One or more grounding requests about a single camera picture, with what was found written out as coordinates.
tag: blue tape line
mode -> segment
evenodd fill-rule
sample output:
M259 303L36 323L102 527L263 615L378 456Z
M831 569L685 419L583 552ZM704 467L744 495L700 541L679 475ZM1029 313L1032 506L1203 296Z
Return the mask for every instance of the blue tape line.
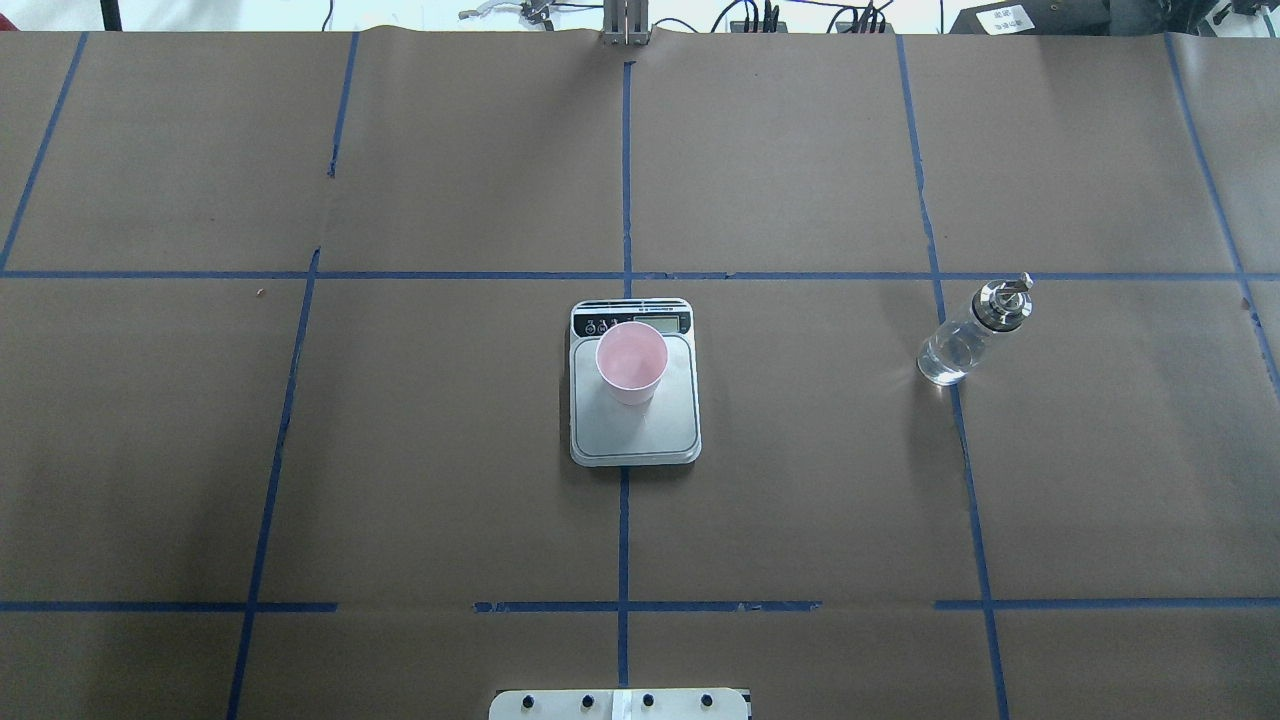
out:
M657 272L657 273L635 273L635 277L646 281L929 281L933 279L933 273L899 273L899 272L660 273Z
M284 466L284 439L289 432L293 416L293 395L298 386L298 360L302 357L302 343L307 337L307 320L311 318L311 297L315 293L316 273L320 268L320 249L311 254L311 268L307 270L307 287L302 293L302 311L298 314L298 331L293 338L293 357L289 360L289 379L284 386L284 406L280 410L280 427L275 434L275 454L271 457L271 475L266 483L266 501L262 505L262 524L257 533L257 550L253 553L253 574L248 585L248 602L244 609L244 623L241 626L239 652L236 655L236 673L232 676L232 692L227 705L227 720L234 720L239 712L239 696L244 684L244 667L248 664L248 647L253 639L253 615L257 612L257 594L262 587L262 568L266 564L266 543L271 534L271 518L275 512L275 495L280 486L280 469Z
M631 680L631 468L618 470L618 687Z
M988 281L1015 277L1021 272L911 273L911 272L645 272L632 273L641 281ZM338 281L618 281L617 272L508 272L508 270L324 270L319 279ZM1236 273L1041 273L1038 281L1057 282L1239 282ZM307 278L302 270L0 270L0 278L14 279L294 279ZM1244 273L1249 282L1280 282L1280 273Z
M1276 370L1276 359L1271 352L1271 342L1262 328L1262 318L1258 316L1258 305L1253 301L1253 291L1245 279L1244 264L1240 261L1240 251L1235 245L1235 234L1226 222L1226 211L1222 209L1222 200L1217 192L1217 183L1213 182L1213 173L1208 169L1208 159L1204 156L1204 147L1199 141L1199 131L1196 129L1196 119L1192 117L1190 104L1187 102L1187 88L1183 85L1183 72L1178 65L1178 53L1174 51L1174 40L1170 33L1165 33L1165 50L1169 54L1169 67L1174 73L1174 88L1178 91L1178 106L1183 110L1183 120L1187 123L1187 133L1190 136L1192 147L1196 150L1196 161L1199 163L1201 174L1204 176L1204 186L1208 188L1208 197L1213 202L1213 214L1217 215L1217 224L1222 229L1226 240L1226 251L1231 256L1231 265L1235 268L1240 281L1240 292L1244 301L1249 304L1249 320L1253 324L1253 334L1258 341L1258 350L1262 352L1262 363L1267 369L1267 378L1271 380L1271 391L1276 400L1280 400L1280 372Z
M634 64L635 60L622 63L622 297L631 297L631 65Z
M5 270L4 278L29 279L305 279L297 270Z
M1280 607L1280 597L1100 597L1047 600L995 600L995 610L1244 610ZM982 610L977 600L940 600L941 611Z
M632 612L813 612L818 600L631 602Z
M996 706L1001 720L1009 720L1009 696L1005 692L1005 666L1000 655L1000 633L996 628L996 611L991 598L991 575L987 571L987 546L982 538L982 515L978 512L978 488L973 482L973 460L969 456L969 433L964 425L964 407L960 404L960 388L951 386L951 413L956 432L960 436L960 452L964 456L964 483L969 493L969 534L973 539L973 555L978 565L978 588L982 592L983 624L987 628L987 655L991 659L991 673L996 684Z
M621 603L609 601L564 602L476 602L471 606L480 615L539 612L618 612ZM627 601L631 612L813 612L822 607L819 600L710 600L710 601Z
M906 67L906 45L902 36L897 41L897 65L902 77L902 99L906 105L906 127L911 138L911 155L915 163L915 184L920 193L920 219L928 238L929 269L933 272L933 302L938 322L947 319L946 304L942 296L941 266L938 249L933 236L933 222L924 201L924 161L920 158L920 138L915 123L915 104L911 100L911 78ZM973 461L969 456L969 436L964 427L964 407L960 404L960 389L951 386L951 413L960 436L960 451L964 456L964 480L969 493L969 533L973 539L973 555L978 566L978 587L982 592L983 621L987 628L987 655L991 659L991 675L996 689L996 707L1001 720L1009 720L1009 696L1005 692L1005 669L1000 656L1000 634L996 628L996 612L991 605L991 580L987 573L987 550L982 539L982 516L978 512L978 491L973 482Z
M486 270L326 270L323 281L616 281L623 273L486 272Z
M929 270L937 278L938 273L938 249L933 240L933 220L929 219L929 208L924 202L924 159L920 156L920 133L915 126L915 101L911 100L911 77L906 69L906 44L902 41L902 36L895 36L897 42L897 72L902 79L902 104L906 108L906 131L911 141L911 163L915 167L915 191L920 196L920 222L924 223L924 237L928 241L929 249ZM945 302L942 300L942 284L934 279L933 283L933 304L937 306L938 322L946 319Z
M243 612L243 602L0 602L0 612Z
M612 601L564 602L476 602L471 606L480 615L504 612L617 612Z
M338 172L338 147L342 145L342 126L347 120L347 99L351 96L351 76L356 70L356 47L360 46L360 33L351 33L351 49L347 50L347 74L342 79L342 100L338 101L338 122L333 126L333 155L329 156L329 177Z
M243 602L93 602L93 601L10 601L0 602L0 612L244 612ZM259 612L337 612L335 602L270 602Z
M22 227L22 217L27 213L27 202L31 192L36 188L36 177L40 176L40 167L45 164L45 152L49 151L49 142L54 138L54 128L58 127L58 118L63 114L63 104L67 102L67 94L70 92L72 81L76 79L76 69L79 68L81 58L84 55L84 42L88 33L82 32L76 42L76 54L72 55L72 64L67 68L67 77L63 78L63 88L58 92L58 101L54 102L54 111L49 115L49 124L45 126L45 137L40 140L40 149L36 150L36 159L31 164L31 173L27 174L27 184L22 188L18 199L18 209L14 210L13 223L9 224L9 234L4 238L4 247L0 249L0 270L9 263L9 254L13 252L13 243L18 240L18 228Z

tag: bottle cap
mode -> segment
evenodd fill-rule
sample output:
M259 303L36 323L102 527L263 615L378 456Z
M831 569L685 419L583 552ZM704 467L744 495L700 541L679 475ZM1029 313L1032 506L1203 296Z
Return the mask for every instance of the bottle cap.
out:
M973 296L974 316L997 333L1016 331L1032 314L1028 291L1033 284L1027 273L1016 281L991 281Z

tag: metal bracket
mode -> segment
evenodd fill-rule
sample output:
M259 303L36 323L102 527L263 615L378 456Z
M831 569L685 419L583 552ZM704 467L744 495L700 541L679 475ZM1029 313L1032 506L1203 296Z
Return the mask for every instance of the metal bracket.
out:
M603 0L605 45L649 45L649 0Z

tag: white tape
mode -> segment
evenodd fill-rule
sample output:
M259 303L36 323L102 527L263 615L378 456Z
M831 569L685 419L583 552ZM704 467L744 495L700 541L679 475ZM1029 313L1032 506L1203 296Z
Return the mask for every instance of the white tape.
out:
M631 720L631 691L613 691L613 720Z

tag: white label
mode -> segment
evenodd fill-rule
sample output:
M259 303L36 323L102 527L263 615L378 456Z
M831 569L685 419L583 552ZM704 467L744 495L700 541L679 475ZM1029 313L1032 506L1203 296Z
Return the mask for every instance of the white label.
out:
M1032 22L1030 15L1027 14L1027 10L1021 5L984 10L977 13L974 17L982 23L982 28L987 31L987 35L1009 35L1036 27L1036 23Z

